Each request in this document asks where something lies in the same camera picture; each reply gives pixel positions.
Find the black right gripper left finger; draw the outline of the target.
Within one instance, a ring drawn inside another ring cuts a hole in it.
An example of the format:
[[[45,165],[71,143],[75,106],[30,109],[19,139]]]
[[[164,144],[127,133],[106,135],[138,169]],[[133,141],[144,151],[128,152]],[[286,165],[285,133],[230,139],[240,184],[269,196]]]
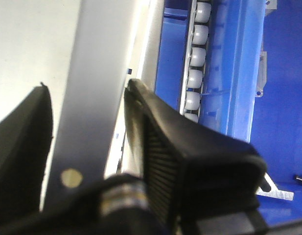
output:
[[[51,97],[44,84],[0,122],[0,220],[39,211],[52,129]]]

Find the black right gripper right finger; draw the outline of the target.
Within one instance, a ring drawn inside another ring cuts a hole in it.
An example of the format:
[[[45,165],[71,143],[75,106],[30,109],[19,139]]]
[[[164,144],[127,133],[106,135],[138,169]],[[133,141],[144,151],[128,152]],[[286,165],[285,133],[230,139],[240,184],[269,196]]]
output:
[[[129,81],[124,101],[151,209],[173,234],[267,232],[256,198],[266,163],[249,143],[180,115],[138,79]]]

